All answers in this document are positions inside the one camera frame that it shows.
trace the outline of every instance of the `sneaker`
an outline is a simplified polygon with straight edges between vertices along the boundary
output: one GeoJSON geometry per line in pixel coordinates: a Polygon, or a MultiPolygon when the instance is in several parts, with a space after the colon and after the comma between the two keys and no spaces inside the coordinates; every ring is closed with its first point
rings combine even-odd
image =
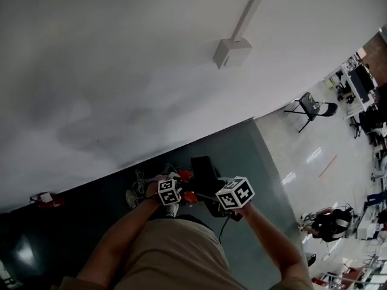
{"type": "Polygon", "coordinates": [[[129,204],[131,210],[135,209],[138,206],[138,197],[137,194],[132,189],[127,189],[125,193],[126,201],[129,204]]]}
{"type": "Polygon", "coordinates": [[[179,203],[173,203],[165,206],[166,217],[176,217],[177,211],[179,210],[179,203]]]}

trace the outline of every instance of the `white tile floor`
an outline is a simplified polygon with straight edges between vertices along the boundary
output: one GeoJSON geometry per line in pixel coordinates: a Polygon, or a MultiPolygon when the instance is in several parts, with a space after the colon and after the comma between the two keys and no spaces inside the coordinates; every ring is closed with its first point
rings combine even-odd
{"type": "MultiPolygon", "coordinates": [[[[316,101],[338,103],[334,88],[328,89],[322,82],[309,91],[316,101]]],[[[365,134],[354,139],[350,121],[343,120],[346,104],[339,105],[335,116],[317,117],[300,134],[306,115],[280,109],[256,121],[297,218],[346,203],[361,212],[366,195],[373,192],[372,147],[365,134]]],[[[312,274],[334,271],[343,258],[353,260],[352,266],[357,266],[356,262],[361,266],[366,253],[365,241],[354,237],[326,244],[305,236],[303,246],[317,256],[310,268],[312,274]]]]}

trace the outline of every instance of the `orange line on floor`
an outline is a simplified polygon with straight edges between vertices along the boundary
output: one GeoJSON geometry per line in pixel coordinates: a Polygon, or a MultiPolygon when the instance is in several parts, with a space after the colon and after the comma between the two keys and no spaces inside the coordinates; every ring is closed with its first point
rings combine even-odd
{"type": "Polygon", "coordinates": [[[327,167],[324,169],[324,171],[322,171],[322,173],[319,175],[319,178],[325,173],[326,170],[328,170],[328,168],[331,166],[332,162],[337,158],[338,155],[334,156],[333,159],[331,160],[331,162],[329,162],[329,164],[327,165],[327,167]]]}

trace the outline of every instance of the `cable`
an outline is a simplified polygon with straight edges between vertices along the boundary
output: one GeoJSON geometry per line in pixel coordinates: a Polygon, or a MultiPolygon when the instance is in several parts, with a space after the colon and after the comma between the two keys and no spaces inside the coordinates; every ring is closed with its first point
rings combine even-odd
{"type": "Polygon", "coordinates": [[[163,165],[163,170],[164,170],[164,166],[170,166],[172,168],[172,170],[177,173],[176,169],[174,168],[174,166],[171,164],[171,163],[166,163],[163,165]]]}
{"type": "Polygon", "coordinates": [[[230,219],[230,216],[227,217],[226,221],[225,221],[224,224],[223,224],[222,230],[220,230],[220,234],[219,234],[219,238],[218,238],[219,243],[222,242],[222,234],[223,234],[223,230],[224,230],[224,227],[226,226],[227,221],[229,221],[229,219],[230,219]]]}
{"type": "Polygon", "coordinates": [[[144,171],[139,169],[135,170],[135,175],[137,177],[137,180],[133,183],[132,188],[133,190],[136,190],[139,194],[143,195],[145,193],[144,187],[146,185],[146,182],[149,180],[149,178],[144,178],[145,176],[144,171]]]}

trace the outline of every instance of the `wrist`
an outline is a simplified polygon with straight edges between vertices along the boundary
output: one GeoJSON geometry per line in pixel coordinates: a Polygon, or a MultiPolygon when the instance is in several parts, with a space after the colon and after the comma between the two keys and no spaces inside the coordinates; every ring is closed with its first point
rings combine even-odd
{"type": "Polygon", "coordinates": [[[160,201],[154,198],[146,198],[143,202],[141,202],[141,204],[154,208],[155,210],[161,205],[160,201]]]}
{"type": "Polygon", "coordinates": [[[252,202],[248,202],[246,203],[246,205],[241,209],[241,214],[243,217],[245,217],[246,219],[248,219],[249,217],[251,217],[252,215],[252,212],[254,211],[254,205],[252,202]]]}

